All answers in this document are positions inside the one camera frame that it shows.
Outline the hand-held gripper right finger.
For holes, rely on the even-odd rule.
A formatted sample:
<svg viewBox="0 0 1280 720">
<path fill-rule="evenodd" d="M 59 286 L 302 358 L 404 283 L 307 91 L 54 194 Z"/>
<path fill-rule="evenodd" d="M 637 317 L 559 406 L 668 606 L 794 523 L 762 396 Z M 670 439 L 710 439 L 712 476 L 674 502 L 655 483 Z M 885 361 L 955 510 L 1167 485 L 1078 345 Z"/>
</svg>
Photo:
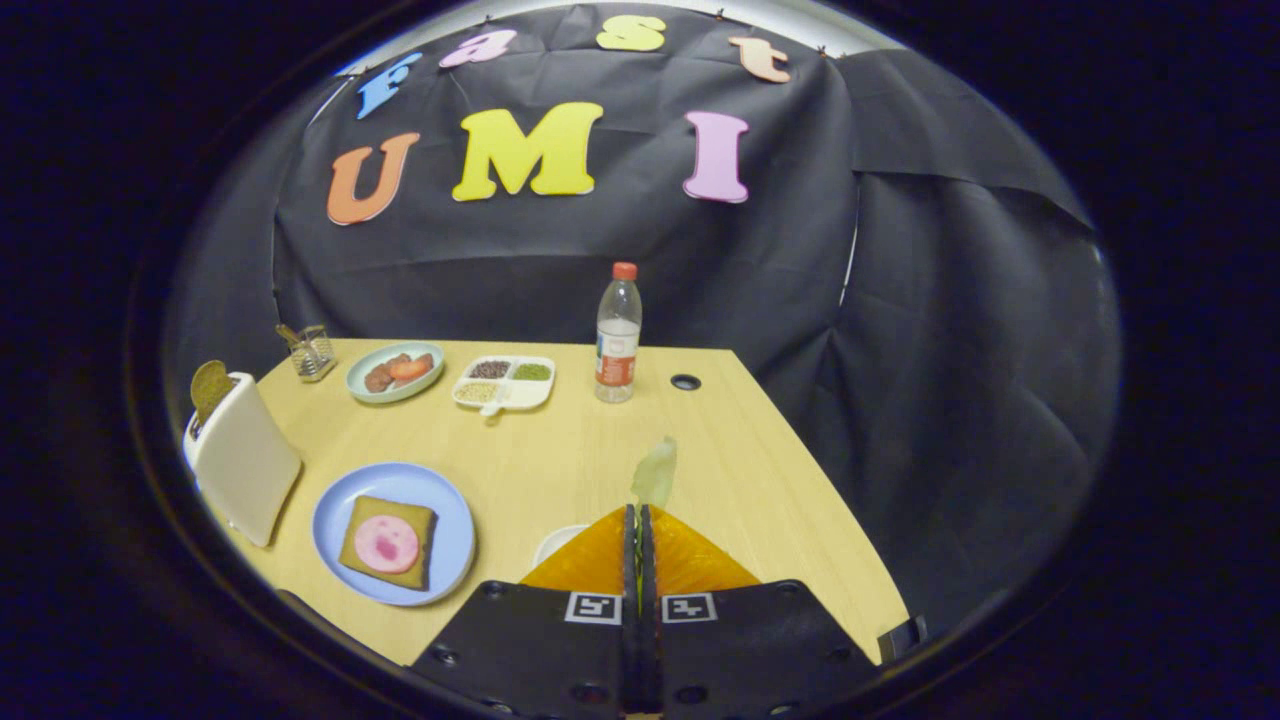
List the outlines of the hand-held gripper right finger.
<svg viewBox="0 0 1280 720">
<path fill-rule="evenodd" d="M 640 509 L 640 708 L 664 719 L 800 719 L 877 671 L 800 580 L 699 577 L 719 555 L 672 514 Z"/>
</svg>

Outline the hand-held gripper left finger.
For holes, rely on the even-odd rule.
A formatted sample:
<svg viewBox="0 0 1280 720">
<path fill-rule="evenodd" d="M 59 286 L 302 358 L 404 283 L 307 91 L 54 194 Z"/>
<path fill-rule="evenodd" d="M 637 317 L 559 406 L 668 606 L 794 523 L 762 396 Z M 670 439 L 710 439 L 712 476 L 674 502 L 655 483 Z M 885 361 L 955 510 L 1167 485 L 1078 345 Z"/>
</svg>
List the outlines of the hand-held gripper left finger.
<svg viewBox="0 0 1280 720">
<path fill-rule="evenodd" d="M 480 583 L 428 643 L 412 670 L 520 719 L 622 719 L 643 708 L 643 606 L 634 566 L 637 510 L 613 514 L 600 564 L 618 591 Z"/>
</svg>

